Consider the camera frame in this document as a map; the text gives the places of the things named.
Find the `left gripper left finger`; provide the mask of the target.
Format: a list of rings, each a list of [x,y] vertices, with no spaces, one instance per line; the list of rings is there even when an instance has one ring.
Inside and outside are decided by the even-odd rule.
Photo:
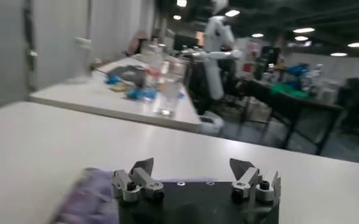
[[[153,203],[161,203],[165,197],[162,182],[151,177],[154,159],[137,161],[129,172],[115,170],[112,175],[112,195],[126,203],[137,203],[145,198]]]

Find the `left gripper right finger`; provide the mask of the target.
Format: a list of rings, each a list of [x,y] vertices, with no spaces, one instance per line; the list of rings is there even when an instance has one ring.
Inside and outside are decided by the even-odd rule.
[[[231,198],[240,203],[251,197],[255,192],[255,200],[260,203],[279,203],[281,196],[281,177],[276,170],[267,170],[264,173],[249,161],[231,158],[230,168],[235,176],[232,182]]]

